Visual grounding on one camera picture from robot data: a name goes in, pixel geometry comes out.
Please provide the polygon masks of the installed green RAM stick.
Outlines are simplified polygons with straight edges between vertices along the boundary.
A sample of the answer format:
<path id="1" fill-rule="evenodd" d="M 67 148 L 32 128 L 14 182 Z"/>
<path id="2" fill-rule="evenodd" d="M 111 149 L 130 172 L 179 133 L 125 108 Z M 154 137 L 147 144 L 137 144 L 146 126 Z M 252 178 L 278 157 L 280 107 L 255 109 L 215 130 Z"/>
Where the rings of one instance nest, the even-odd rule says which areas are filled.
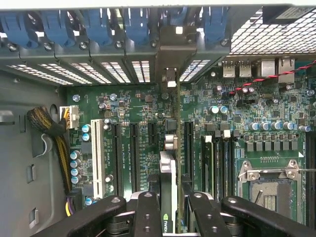
<path id="1" fill-rule="evenodd" d="M 214 196 L 214 149 L 211 135 L 201 136 L 202 190 Z"/>

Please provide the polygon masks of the black RAM slot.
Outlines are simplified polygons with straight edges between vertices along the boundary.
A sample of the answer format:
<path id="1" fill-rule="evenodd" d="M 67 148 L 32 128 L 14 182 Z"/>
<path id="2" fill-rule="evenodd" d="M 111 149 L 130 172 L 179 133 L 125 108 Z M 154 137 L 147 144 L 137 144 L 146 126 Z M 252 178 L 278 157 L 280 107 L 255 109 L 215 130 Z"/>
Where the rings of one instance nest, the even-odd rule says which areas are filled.
<path id="1" fill-rule="evenodd" d="M 216 199 L 220 201 L 225 194 L 225 175 L 223 170 L 223 151 L 222 140 L 219 137 L 215 138 L 215 153 L 216 153 Z"/>
<path id="2" fill-rule="evenodd" d="M 223 131 L 225 161 L 225 196 L 234 194 L 234 140 L 230 130 Z"/>

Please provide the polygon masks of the long black expansion slot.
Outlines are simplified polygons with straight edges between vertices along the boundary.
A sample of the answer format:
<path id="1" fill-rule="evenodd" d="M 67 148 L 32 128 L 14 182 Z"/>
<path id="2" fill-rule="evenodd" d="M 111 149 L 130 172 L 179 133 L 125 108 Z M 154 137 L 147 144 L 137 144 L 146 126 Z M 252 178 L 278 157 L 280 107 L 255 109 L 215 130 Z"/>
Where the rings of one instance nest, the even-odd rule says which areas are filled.
<path id="1" fill-rule="evenodd" d="M 185 146 L 185 172 L 189 174 L 191 181 L 194 180 L 194 124 L 192 121 L 184 123 L 184 146 Z"/>
<path id="2" fill-rule="evenodd" d="M 114 191 L 115 195 L 123 196 L 121 126 L 119 123 L 112 124 L 112 136 Z"/>
<path id="3" fill-rule="evenodd" d="M 130 159 L 132 191 L 140 191 L 139 125 L 130 123 Z"/>

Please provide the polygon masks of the CPU socket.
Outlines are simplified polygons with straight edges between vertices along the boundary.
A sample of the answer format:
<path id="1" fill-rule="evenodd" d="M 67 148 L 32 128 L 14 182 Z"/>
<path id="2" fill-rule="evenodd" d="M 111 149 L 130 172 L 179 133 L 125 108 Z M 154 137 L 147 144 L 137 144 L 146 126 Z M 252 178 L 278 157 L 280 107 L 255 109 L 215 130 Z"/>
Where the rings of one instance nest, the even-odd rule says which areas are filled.
<path id="1" fill-rule="evenodd" d="M 295 159 L 283 167 L 258 167 L 245 160 L 237 176 L 237 195 L 305 224 L 302 174 Z"/>

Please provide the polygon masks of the white PCI expansion slot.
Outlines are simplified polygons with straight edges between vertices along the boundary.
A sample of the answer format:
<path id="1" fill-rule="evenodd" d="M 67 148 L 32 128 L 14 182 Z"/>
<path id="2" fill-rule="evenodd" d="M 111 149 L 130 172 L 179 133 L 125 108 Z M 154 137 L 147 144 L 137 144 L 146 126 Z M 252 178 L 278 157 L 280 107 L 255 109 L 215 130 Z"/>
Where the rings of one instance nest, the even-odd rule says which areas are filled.
<path id="1" fill-rule="evenodd" d="M 91 145 L 93 168 L 93 197 L 102 199 L 105 195 L 104 129 L 102 119 L 91 120 Z"/>

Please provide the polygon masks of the short black expansion slot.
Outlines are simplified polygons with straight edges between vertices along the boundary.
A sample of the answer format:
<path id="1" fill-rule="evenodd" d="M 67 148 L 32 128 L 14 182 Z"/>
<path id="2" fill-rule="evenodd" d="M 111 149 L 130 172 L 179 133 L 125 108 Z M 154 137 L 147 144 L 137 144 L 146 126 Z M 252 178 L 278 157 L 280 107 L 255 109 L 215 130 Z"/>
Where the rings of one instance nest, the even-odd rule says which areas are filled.
<path id="1" fill-rule="evenodd" d="M 150 146 L 157 144 L 158 142 L 157 136 L 158 136 L 157 124 L 154 122 L 149 122 L 148 123 L 148 141 L 149 141 Z"/>

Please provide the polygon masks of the green motherboard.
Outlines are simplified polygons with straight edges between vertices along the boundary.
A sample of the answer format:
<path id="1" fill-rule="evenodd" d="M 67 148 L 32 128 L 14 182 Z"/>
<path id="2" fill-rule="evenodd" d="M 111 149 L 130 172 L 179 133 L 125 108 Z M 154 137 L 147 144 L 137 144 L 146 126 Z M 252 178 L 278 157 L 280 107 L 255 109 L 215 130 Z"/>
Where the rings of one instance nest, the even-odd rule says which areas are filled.
<path id="1" fill-rule="evenodd" d="M 291 159 L 302 174 L 305 225 L 316 229 L 316 67 L 294 74 L 291 84 L 264 85 L 246 78 L 224 78 L 218 69 L 196 83 L 180 87 L 181 172 L 177 175 L 176 229 L 187 232 L 188 210 L 182 191 L 185 175 L 184 123 L 194 124 L 194 192 L 204 192 L 201 180 L 201 136 L 211 135 L 214 149 L 214 196 L 216 199 L 215 138 L 230 130 L 234 140 L 234 194 L 243 161 L 255 168 L 283 167 Z M 134 193 L 131 183 L 130 123 L 139 125 L 140 191 L 148 191 L 148 177 L 160 174 L 164 150 L 164 120 L 170 115 L 170 97 L 157 85 L 84 86 L 67 90 L 67 101 L 79 117 L 78 128 L 69 130 L 73 201 L 87 207 L 93 197 L 91 120 L 102 119 L 104 129 L 105 195 L 115 195 L 112 124 L 121 126 L 123 197 Z M 148 123 L 157 124 L 156 145 L 148 141 Z"/>

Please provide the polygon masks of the open PC case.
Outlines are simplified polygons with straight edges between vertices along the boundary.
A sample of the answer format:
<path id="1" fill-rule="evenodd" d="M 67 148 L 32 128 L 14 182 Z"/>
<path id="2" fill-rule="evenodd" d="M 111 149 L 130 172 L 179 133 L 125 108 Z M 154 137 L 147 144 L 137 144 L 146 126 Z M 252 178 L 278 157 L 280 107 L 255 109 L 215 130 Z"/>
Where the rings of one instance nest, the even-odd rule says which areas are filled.
<path id="1" fill-rule="evenodd" d="M 202 8 L 226 6 L 223 40 L 206 44 Z M 37 48 L 8 40 L 0 22 L 0 237 L 32 235 L 87 208 L 73 201 L 69 130 L 79 117 L 67 90 L 84 86 L 157 85 L 156 55 L 163 8 L 187 7 L 184 26 L 196 29 L 196 52 L 180 75 L 196 83 L 222 61 L 249 61 L 252 82 L 262 59 L 290 57 L 298 73 L 316 67 L 316 0 L 0 0 L 0 12 L 26 12 L 38 36 Z M 83 10 L 108 8 L 113 43 L 98 45 L 86 34 Z M 123 10 L 146 8 L 149 42 L 137 45 L 125 33 Z M 75 45 L 62 47 L 44 32 L 41 12 L 66 10 Z M 189 230 L 162 237 L 201 237 L 195 217 Z M 224 217 L 233 237 L 253 229 Z"/>

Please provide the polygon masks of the silver USB port block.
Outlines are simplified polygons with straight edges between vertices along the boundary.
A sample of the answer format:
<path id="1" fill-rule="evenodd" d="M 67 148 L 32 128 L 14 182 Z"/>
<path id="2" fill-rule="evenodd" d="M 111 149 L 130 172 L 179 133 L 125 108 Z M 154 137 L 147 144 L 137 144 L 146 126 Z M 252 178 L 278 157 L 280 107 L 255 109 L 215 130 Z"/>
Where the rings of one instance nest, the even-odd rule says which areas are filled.
<path id="1" fill-rule="evenodd" d="M 222 61 L 224 78 L 250 78 L 252 69 L 249 61 Z"/>

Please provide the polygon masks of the silver ethernet port block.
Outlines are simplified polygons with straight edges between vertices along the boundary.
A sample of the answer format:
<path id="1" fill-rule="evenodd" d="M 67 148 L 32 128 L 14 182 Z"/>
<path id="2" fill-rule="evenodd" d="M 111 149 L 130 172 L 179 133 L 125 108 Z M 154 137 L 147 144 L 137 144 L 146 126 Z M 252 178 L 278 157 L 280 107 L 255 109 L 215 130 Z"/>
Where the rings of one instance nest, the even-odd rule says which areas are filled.
<path id="1" fill-rule="evenodd" d="M 264 85 L 293 83 L 294 69 L 295 59 L 290 57 L 262 59 L 259 63 L 259 75 L 266 78 Z"/>

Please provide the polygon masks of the blue card retention latch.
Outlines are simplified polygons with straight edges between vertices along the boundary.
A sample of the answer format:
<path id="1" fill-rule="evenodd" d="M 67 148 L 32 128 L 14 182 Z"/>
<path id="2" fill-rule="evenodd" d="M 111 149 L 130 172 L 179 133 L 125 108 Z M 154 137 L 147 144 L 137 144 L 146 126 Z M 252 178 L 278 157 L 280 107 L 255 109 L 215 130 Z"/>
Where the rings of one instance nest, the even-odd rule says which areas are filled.
<path id="1" fill-rule="evenodd" d="M 75 45 L 75 35 L 66 10 L 44 10 L 41 19 L 50 41 L 62 47 Z"/>
<path id="2" fill-rule="evenodd" d="M 149 42 L 148 11 L 146 8 L 125 8 L 123 10 L 125 33 L 137 45 Z"/>
<path id="3" fill-rule="evenodd" d="M 228 8 L 226 6 L 205 6 L 202 10 L 205 43 L 220 42 L 225 37 Z"/>
<path id="4" fill-rule="evenodd" d="M 38 36 L 26 12 L 0 12 L 0 22 L 12 43 L 23 48 L 38 47 Z"/>
<path id="5" fill-rule="evenodd" d="M 84 20 L 83 25 L 88 38 L 101 46 L 113 43 L 108 10 L 108 8 L 96 8 L 86 9 L 82 12 Z"/>
<path id="6" fill-rule="evenodd" d="M 164 25 L 183 26 L 187 11 L 187 7 L 163 8 L 162 22 Z"/>

